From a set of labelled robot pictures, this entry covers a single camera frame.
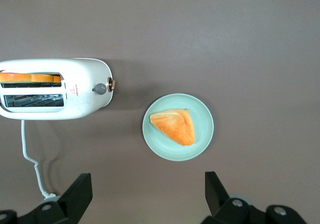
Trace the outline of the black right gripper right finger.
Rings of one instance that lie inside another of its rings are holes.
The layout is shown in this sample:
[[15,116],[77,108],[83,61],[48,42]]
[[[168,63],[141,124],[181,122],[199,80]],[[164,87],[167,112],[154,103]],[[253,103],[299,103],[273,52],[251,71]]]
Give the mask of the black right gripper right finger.
[[216,172],[205,172],[205,199],[211,215],[203,224],[305,224],[294,209],[270,205],[263,212],[241,198],[231,198]]

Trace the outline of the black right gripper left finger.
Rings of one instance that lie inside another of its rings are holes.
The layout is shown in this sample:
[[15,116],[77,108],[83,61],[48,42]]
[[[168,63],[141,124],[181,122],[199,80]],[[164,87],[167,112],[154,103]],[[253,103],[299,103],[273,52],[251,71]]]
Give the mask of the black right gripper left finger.
[[29,213],[18,216],[14,210],[2,210],[2,224],[77,224],[93,199],[92,177],[81,174],[72,185],[56,198],[49,198]]

